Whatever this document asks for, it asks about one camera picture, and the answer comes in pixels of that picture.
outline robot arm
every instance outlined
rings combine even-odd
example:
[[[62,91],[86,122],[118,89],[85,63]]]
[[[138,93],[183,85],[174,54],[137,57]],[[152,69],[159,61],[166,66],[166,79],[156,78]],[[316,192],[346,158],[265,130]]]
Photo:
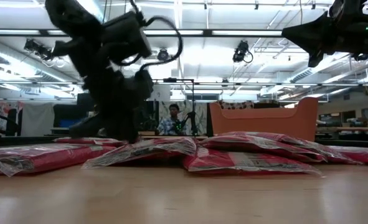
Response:
[[[72,137],[90,137],[105,128],[112,138],[134,142],[138,137],[134,113],[151,96],[153,81],[146,67],[172,62],[182,53],[182,38],[174,24],[161,16],[147,22],[133,0],[134,12],[127,12],[101,24],[76,0],[46,0],[45,8],[51,22],[72,39],[57,41],[54,56],[68,55],[84,80],[83,89],[89,90],[99,113],[70,128]],[[127,66],[141,57],[151,55],[149,42],[143,28],[160,20],[177,32],[177,54],[165,61],[141,66],[135,76],[125,78],[121,71],[114,71],[111,62]],[[131,62],[128,57],[136,55]]]
[[[282,36],[309,53],[309,67],[324,54],[349,52],[356,60],[368,58],[368,15],[366,0],[335,0],[329,12],[313,22],[283,29]]]

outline desk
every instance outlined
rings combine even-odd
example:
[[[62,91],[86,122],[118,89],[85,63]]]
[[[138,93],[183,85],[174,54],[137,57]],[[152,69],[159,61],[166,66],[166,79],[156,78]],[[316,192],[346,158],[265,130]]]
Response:
[[[336,132],[336,131],[368,131],[368,127],[322,127],[316,128],[316,132]]]
[[[0,224],[368,224],[368,167],[318,168],[326,178],[79,166],[0,176]]]

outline red plastic bag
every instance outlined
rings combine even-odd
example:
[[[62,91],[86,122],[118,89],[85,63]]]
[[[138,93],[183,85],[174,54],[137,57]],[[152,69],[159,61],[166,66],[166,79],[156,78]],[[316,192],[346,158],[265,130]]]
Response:
[[[64,143],[64,144],[97,144],[101,146],[115,146],[120,147],[127,144],[126,141],[119,141],[117,139],[112,138],[57,138],[54,140],[56,143]]]
[[[184,167],[198,174],[286,174],[321,172],[302,162],[269,154],[222,152],[204,147],[195,156],[186,156]]]
[[[366,147],[329,146],[329,148],[338,151],[355,161],[368,164],[368,148]]]
[[[316,153],[319,153],[321,155],[324,155],[328,162],[340,162],[340,163],[346,163],[346,164],[360,164],[360,162],[354,161],[350,157],[347,157],[343,154],[341,154],[338,151],[332,150],[327,146],[324,146],[322,144],[318,144],[316,142],[307,141],[300,138],[294,138],[285,134],[275,134],[275,133],[258,133],[258,132],[231,132],[231,133],[225,133],[222,135],[234,135],[234,136],[257,136],[261,138],[266,138],[278,142],[282,142],[285,144],[288,144],[290,146],[300,147],[302,149],[306,149],[309,151],[313,151]]]
[[[115,149],[86,144],[42,144],[0,149],[0,174],[30,174],[81,164]]]
[[[326,160],[324,156],[317,152],[249,135],[215,136],[205,139],[199,144],[209,149],[220,149],[230,152],[274,154],[301,162],[321,162]]]
[[[194,155],[196,140],[192,138],[164,138],[141,141],[121,146],[98,158],[90,159],[83,165],[83,169],[110,166],[137,159],[162,159],[180,155]]]

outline plastic packaging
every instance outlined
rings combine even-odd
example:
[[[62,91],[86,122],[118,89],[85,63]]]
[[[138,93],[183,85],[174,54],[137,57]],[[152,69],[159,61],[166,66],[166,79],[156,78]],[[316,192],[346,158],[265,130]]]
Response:
[[[43,144],[0,149],[0,174],[31,174],[81,164],[115,147],[86,144]]]
[[[184,167],[198,174],[287,174],[321,175],[316,168],[302,162],[269,154],[222,152],[204,147],[195,156],[186,156]]]
[[[64,143],[64,144],[97,144],[101,146],[115,146],[120,147],[127,144],[126,141],[119,141],[117,139],[112,138],[57,138],[54,140],[56,143]]]
[[[275,133],[258,133],[258,132],[231,132],[225,133],[223,135],[234,135],[234,136],[257,136],[261,138],[270,139],[273,141],[282,142],[290,146],[300,147],[309,151],[313,151],[324,155],[328,162],[339,162],[345,164],[361,164],[358,161],[354,161],[350,157],[341,154],[339,151],[332,150],[327,146],[318,144],[316,142],[307,141],[300,138],[294,138],[285,134],[275,134]]]
[[[329,148],[336,150],[355,161],[368,164],[368,148],[366,147],[329,146]]]
[[[110,166],[136,159],[160,159],[180,155],[194,155],[196,140],[192,138],[164,138],[141,141],[121,146],[98,158],[90,159],[83,169]]]
[[[317,152],[249,135],[215,136],[205,139],[199,144],[209,149],[220,149],[230,152],[274,154],[301,162],[321,162],[326,160],[324,156]]]

